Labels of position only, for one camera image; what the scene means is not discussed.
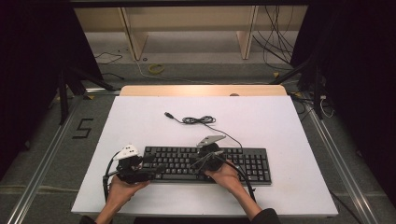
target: floor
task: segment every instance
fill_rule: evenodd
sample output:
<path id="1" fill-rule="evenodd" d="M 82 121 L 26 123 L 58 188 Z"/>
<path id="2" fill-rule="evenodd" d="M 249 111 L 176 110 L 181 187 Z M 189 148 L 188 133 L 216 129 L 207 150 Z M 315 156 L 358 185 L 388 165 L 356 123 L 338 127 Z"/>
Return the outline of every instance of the floor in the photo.
<path id="1" fill-rule="evenodd" d="M 258 74 L 264 78 L 254 79 L 254 83 L 266 83 L 277 74 L 284 74 L 287 71 L 285 68 L 288 68 L 270 53 L 263 54 L 255 41 L 252 42 L 249 59 L 242 60 L 234 32 L 150 33 L 138 62 L 141 68 L 132 61 L 123 34 L 86 35 L 102 72 L 108 73 L 108 76 L 104 76 L 105 80 L 115 85 L 145 83 L 135 77 L 125 75 L 125 81 L 114 75 L 122 74 L 125 69 L 134 69 L 136 74 L 145 75 L 149 64 L 153 63 L 164 64 L 164 73 L 169 76 L 166 78 L 183 77 L 195 81 L 197 71 L 206 71 L 214 77 L 230 71 L 251 74 L 262 71 L 261 66 L 267 63 L 281 66 L 283 69 L 271 68 L 265 74 Z M 262 32 L 262 35 L 268 36 L 269 33 Z M 293 44 L 297 34 L 288 32 L 285 36 Z M 298 77 L 294 77 L 283 85 L 287 91 L 297 91 L 297 80 Z M 226 82 L 221 78 L 212 78 L 210 81 Z M 189 84 L 179 78 L 176 84 L 180 83 Z M 116 92 L 95 91 L 93 89 L 97 87 L 88 82 L 85 85 L 91 89 L 89 97 L 73 97 L 69 93 L 73 119 L 64 126 L 59 125 L 59 99 L 53 100 L 48 114 L 29 142 L 30 149 L 20 153 L 1 180 L 0 223 L 16 220 L 20 211 L 19 223 L 78 223 L 80 215 L 72 214 L 71 206 L 106 123 L 112 101 L 117 95 Z M 302 97 L 309 97 L 309 92 L 305 92 Z M 394 223 L 395 207 L 357 153 L 358 149 L 336 113 L 331 117 L 332 111 L 327 108 L 330 118 L 324 116 L 324 120 L 318 120 L 308 105 L 295 102 L 295 107 L 326 184 L 341 200 L 334 197 L 340 214 L 332 218 L 282 217 L 282 222 L 358 223 L 343 206 L 344 203 L 361 223 Z M 92 119 L 85 123 L 91 128 L 90 137 L 73 138 L 81 135 L 78 126 L 83 119 Z M 132 220 L 131 217 L 116 217 L 114 223 L 132 223 Z"/>

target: metal rail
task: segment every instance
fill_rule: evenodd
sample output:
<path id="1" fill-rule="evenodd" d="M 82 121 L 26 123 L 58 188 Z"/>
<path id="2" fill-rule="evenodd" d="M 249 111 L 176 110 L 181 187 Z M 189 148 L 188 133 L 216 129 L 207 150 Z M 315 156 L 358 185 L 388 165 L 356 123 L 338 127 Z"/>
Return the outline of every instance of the metal rail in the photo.
<path id="1" fill-rule="evenodd" d="M 344 186 L 349 193 L 349 196 L 352 199 L 352 202 L 355 204 L 356 209 L 358 210 L 362 222 L 365 224 L 375 224 L 379 223 L 377 218 L 375 217 L 375 213 L 364 196 L 361 188 L 356 182 L 353 174 L 350 172 L 347 163 L 345 162 L 343 156 L 338 150 L 337 145 L 332 140 L 332 136 L 323 120 L 319 120 L 316 113 L 311 113 L 310 117 L 315 124 L 315 127 L 320 134 L 320 137 L 327 148 L 330 157 L 332 158 L 332 162 L 334 163 L 335 168 L 338 171 L 342 181 L 344 182 Z"/>
<path id="2" fill-rule="evenodd" d="M 17 223 L 19 224 L 23 222 L 23 219 L 26 216 L 30 205 L 32 204 L 33 199 L 35 198 L 35 195 L 38 191 L 38 188 L 43 182 L 43 179 L 48 169 L 50 168 L 50 165 L 52 164 L 53 158 L 55 157 L 56 152 L 58 151 L 64 139 L 65 133 L 68 130 L 71 120 L 73 119 L 74 114 L 81 101 L 82 101 L 82 96 L 75 98 L 73 104 L 70 107 L 71 110 L 70 116 L 66 119 L 63 125 L 59 126 L 58 131 L 52 138 L 52 141 L 49 144 L 46 154 L 44 155 L 43 159 L 38 165 L 35 174 L 33 175 L 24 193 L 22 194 L 22 196 L 16 203 L 15 207 L 13 208 L 11 215 L 7 221 L 8 224 L 17 224 Z"/>

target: white table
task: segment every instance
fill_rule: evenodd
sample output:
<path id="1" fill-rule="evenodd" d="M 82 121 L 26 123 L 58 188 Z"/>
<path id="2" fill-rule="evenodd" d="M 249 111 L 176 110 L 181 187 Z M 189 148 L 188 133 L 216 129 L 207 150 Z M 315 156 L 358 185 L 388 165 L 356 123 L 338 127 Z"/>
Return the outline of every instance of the white table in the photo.
<path id="1" fill-rule="evenodd" d="M 105 204 L 102 176 L 112 156 L 128 144 L 194 147 L 203 137 L 219 134 L 204 125 L 177 119 L 210 115 L 213 128 L 243 147 L 265 147 L 272 186 L 256 187 L 261 208 L 280 216 L 333 217 L 338 214 L 289 96 L 119 96 L 92 157 L 72 212 L 91 215 Z M 220 147 L 238 147 L 231 138 Z M 119 214 L 136 217 L 243 217 L 237 200 L 216 184 L 150 184 L 139 190 Z"/>

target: black keyboard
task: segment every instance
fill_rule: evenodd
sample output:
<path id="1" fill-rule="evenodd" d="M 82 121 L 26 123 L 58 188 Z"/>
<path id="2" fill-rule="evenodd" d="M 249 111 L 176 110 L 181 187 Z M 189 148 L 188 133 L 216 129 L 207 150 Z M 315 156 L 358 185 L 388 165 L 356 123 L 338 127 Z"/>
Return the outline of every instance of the black keyboard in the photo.
<path id="1" fill-rule="evenodd" d="M 156 168 L 165 164 L 166 168 L 156 174 L 152 183 L 214 183 L 214 181 L 198 170 L 192 169 L 194 156 L 198 147 L 146 147 L 145 156 L 155 154 L 153 162 L 144 163 L 144 168 Z M 271 174 L 265 148 L 221 147 L 223 157 L 242 168 L 252 186 L 270 185 Z"/>

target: keyboard key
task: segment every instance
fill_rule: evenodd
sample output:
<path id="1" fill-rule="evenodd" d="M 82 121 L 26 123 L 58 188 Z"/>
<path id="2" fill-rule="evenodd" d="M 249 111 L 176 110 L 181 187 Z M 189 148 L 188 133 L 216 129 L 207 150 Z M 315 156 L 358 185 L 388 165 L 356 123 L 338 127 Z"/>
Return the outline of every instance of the keyboard key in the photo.
<path id="1" fill-rule="evenodd" d="M 268 171 L 264 171 L 264 177 L 265 180 L 270 180 L 270 174 L 268 173 Z"/>
<path id="2" fill-rule="evenodd" d="M 163 175 L 163 179 L 193 180 L 196 175 Z"/>
<path id="3" fill-rule="evenodd" d="M 248 175 L 247 179 L 250 181 L 258 180 L 257 176 L 255 176 L 255 175 Z"/>

